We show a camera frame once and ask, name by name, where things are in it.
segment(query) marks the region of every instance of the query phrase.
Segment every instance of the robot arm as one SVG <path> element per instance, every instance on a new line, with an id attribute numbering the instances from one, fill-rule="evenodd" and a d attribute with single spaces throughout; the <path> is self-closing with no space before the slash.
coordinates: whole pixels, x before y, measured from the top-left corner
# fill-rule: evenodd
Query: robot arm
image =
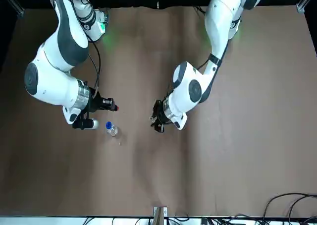
<path id="1" fill-rule="evenodd" d="M 173 91 L 163 101 L 157 100 L 151 116 L 152 125 L 164 132 L 170 122 L 181 130 L 187 120 L 186 112 L 204 102 L 210 92 L 214 78 L 221 66 L 228 39 L 233 37 L 246 0 L 211 0 L 205 14 L 205 28 L 211 43 L 211 54 L 204 74 L 190 63 L 183 62 L 173 75 Z"/>
<path id="2" fill-rule="evenodd" d="M 70 70 L 87 58 L 88 40 L 82 22 L 78 21 L 74 0 L 50 1 L 58 17 L 58 27 L 28 64 L 25 88 L 38 100 L 63 106 L 66 121 L 73 127 L 97 128 L 98 122 L 88 117 L 84 119 L 84 114 L 96 110 L 116 111 L 117 106 L 113 99 L 102 98 L 87 83 L 70 75 Z"/>

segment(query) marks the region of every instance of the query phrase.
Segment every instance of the water bottle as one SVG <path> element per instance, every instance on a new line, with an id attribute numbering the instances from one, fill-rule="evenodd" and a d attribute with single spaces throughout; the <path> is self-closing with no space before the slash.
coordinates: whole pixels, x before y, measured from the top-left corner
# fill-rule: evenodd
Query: water bottle
<path id="1" fill-rule="evenodd" d="M 117 126 L 109 121 L 106 123 L 106 130 L 107 130 L 107 133 L 110 134 L 111 136 L 115 136 L 118 134 Z"/>

